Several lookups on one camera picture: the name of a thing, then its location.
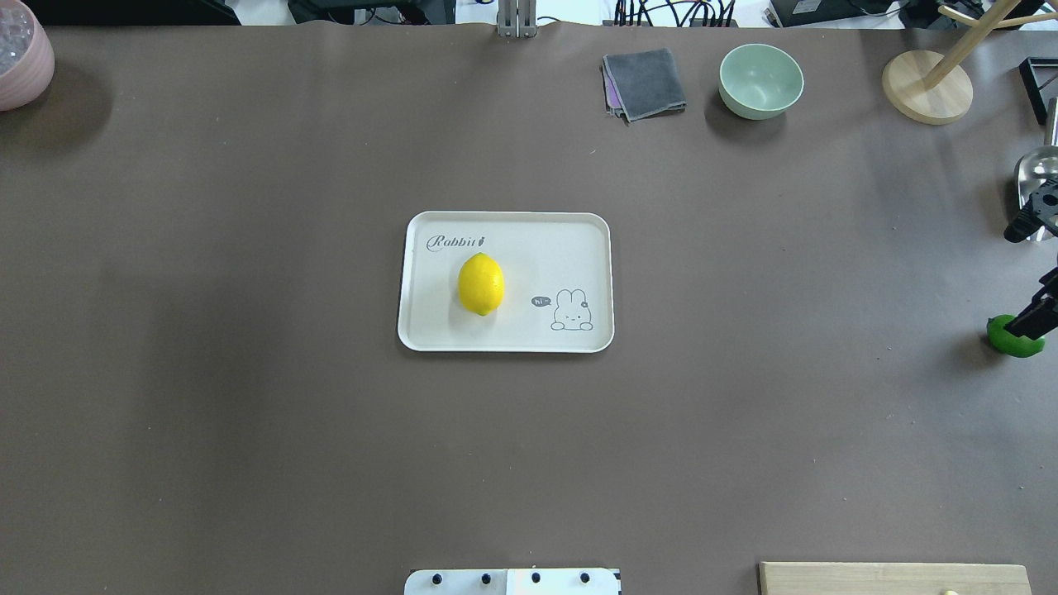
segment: lemon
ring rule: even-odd
[[[459,269],[459,303],[478,315],[488,315],[504,301],[504,271],[484,252]]]

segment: light green bowl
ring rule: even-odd
[[[786,111],[804,91],[804,74],[789,54],[764,43],[740,46],[720,61],[720,98],[749,120]]]

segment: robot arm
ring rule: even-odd
[[[1045,180],[1028,195],[1018,216],[1003,232],[1007,241],[1019,242],[1035,234],[1041,227],[1058,236],[1058,180]],[[1033,295],[1027,308],[1003,328],[1015,337],[1036,340],[1058,327],[1058,268],[1040,278],[1043,289]]]

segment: rabbit cartoon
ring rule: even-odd
[[[552,330],[591,330],[591,310],[588,299],[580,289],[563,289],[554,299]]]

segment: bowl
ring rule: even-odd
[[[720,98],[748,120],[786,111],[804,91],[804,74],[789,54],[765,43],[740,46],[720,61]]]
[[[43,28],[25,4],[18,0],[0,0],[0,11],[24,18],[24,23],[8,23],[10,31],[0,31],[0,37],[5,42],[16,43],[16,37],[22,34],[29,36],[29,44],[18,49],[17,53],[21,56],[17,57],[14,66],[0,66],[0,111],[6,111],[22,107],[44,92],[55,73],[55,54]]]

